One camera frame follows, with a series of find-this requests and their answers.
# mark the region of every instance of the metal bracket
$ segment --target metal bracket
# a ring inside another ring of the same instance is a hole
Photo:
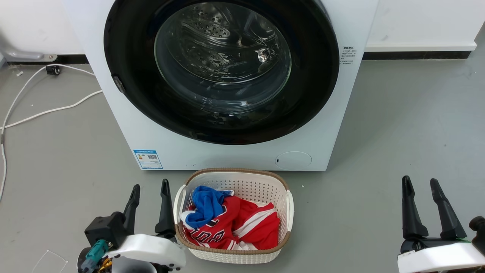
[[[38,52],[21,51],[7,42],[0,32],[0,53],[7,62],[53,62],[57,60],[56,54],[43,54]]]

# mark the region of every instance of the teal connector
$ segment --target teal connector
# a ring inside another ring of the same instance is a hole
[[[99,260],[108,252],[108,242],[105,240],[98,240],[94,246],[86,254],[86,260],[81,264],[83,273],[92,273],[96,268]]]

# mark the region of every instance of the clothing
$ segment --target clothing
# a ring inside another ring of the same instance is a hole
[[[224,198],[223,212],[207,224],[193,228],[187,219],[199,207],[184,211],[180,218],[184,223],[187,239],[200,246],[229,250],[262,250],[278,245],[279,218],[272,203],[263,207],[237,196]]]
[[[192,228],[200,228],[222,213],[224,197],[234,195],[231,190],[217,191],[207,186],[198,186],[192,193],[192,201],[197,211],[187,216],[186,223]]]

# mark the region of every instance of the white wall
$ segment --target white wall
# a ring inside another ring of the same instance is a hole
[[[84,53],[61,0],[0,0],[0,32],[20,50]]]
[[[381,0],[366,51],[473,50],[484,20],[485,0]],[[62,0],[0,0],[0,31],[21,50],[83,54]]]
[[[485,0],[381,0],[366,51],[468,51]]]

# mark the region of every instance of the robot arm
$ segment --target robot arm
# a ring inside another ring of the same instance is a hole
[[[470,269],[474,272],[485,265],[485,219],[474,218],[469,226],[477,232],[472,242],[467,236],[438,180],[431,179],[433,200],[438,206],[442,232],[440,238],[429,238],[421,223],[414,189],[409,176],[403,177],[403,238],[398,258],[400,273],[439,272]]]
[[[79,273],[164,273],[185,266],[185,254],[175,239],[172,199],[162,182],[162,207],[156,235],[134,234],[140,186],[135,185],[124,213],[96,217],[84,233],[91,244],[78,258]]]

